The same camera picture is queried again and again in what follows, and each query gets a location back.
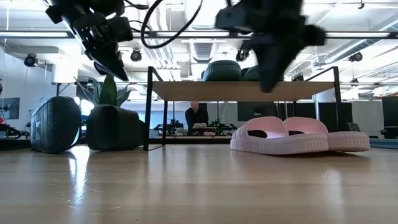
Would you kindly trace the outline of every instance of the wooden floor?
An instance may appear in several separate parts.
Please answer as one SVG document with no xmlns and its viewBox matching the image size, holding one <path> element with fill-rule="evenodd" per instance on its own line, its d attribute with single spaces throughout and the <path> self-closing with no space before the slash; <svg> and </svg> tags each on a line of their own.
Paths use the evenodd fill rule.
<svg viewBox="0 0 398 224">
<path fill-rule="evenodd" d="M 0 223 L 398 223 L 398 151 L 0 152 Z"/>
</svg>

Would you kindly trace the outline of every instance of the potted plant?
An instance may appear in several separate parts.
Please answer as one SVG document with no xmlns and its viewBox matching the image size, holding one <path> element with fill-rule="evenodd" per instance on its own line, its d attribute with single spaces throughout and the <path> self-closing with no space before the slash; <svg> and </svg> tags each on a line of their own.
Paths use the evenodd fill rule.
<svg viewBox="0 0 398 224">
<path fill-rule="evenodd" d="M 128 85 L 122 90 L 116 88 L 112 75 L 107 75 L 101 85 L 93 80 L 93 93 L 77 84 L 86 100 L 94 104 L 87 119 L 87 145 L 98 151 L 135 149 L 143 145 L 143 124 L 135 111 L 120 106 L 128 99 Z"/>
</svg>

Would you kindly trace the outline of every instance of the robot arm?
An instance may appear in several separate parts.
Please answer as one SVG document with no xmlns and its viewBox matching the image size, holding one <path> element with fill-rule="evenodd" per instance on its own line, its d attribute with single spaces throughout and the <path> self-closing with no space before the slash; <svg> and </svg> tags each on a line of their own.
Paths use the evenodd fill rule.
<svg viewBox="0 0 398 224">
<path fill-rule="evenodd" d="M 118 42 L 133 38 L 128 19 L 121 17 L 124 13 L 123 0 L 46 1 L 51 5 L 46 11 L 51 20 L 68 24 L 81 40 L 86 55 L 95 61 L 95 68 L 100 74 L 112 74 L 121 80 L 128 80 L 118 50 Z M 125 1 L 138 9 L 148 9 L 147 6 Z M 302 49 L 325 44 L 324 30 L 305 25 L 305 17 L 300 14 L 302 0 L 241 0 L 234 6 L 230 0 L 226 1 L 228 6 L 217 14 L 216 27 L 228 30 L 230 35 L 252 33 L 251 40 L 245 41 L 243 50 L 248 52 L 253 49 L 256 53 L 263 92 L 270 92 L 276 86 L 285 69 Z M 152 13 L 160 2 L 162 0 L 156 0 L 149 12 Z M 195 19 L 200 6 L 184 28 Z M 112 13 L 117 16 L 107 20 L 106 16 Z"/>
</svg>

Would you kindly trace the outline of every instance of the pink slide sandal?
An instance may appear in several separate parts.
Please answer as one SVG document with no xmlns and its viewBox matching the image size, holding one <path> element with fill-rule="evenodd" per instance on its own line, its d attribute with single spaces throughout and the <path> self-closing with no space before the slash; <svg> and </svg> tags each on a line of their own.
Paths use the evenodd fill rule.
<svg viewBox="0 0 398 224">
<path fill-rule="evenodd" d="M 356 131 L 329 133 L 326 126 L 312 118 L 291 117 L 284 121 L 287 131 L 323 133 L 328 137 L 329 151 L 363 152 L 370 150 L 369 136 Z"/>
<path fill-rule="evenodd" d="M 266 138 L 250 136 L 248 131 L 264 131 Z M 276 117 L 255 118 L 232 135 L 231 149 L 268 155 L 287 155 L 328 150 L 328 138 L 322 133 L 289 136 Z"/>
</svg>

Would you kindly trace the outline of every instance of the person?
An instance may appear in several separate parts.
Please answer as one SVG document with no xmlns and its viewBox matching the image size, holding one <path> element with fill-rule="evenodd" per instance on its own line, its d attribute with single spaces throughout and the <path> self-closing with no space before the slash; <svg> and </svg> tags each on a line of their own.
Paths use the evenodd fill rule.
<svg viewBox="0 0 398 224">
<path fill-rule="evenodd" d="M 191 107 L 185 112 L 185 119 L 188 124 L 188 133 L 192 134 L 192 127 L 194 124 L 208 124 L 209 123 L 209 114 L 207 110 L 204 110 L 199 106 L 199 102 L 191 101 Z"/>
</svg>

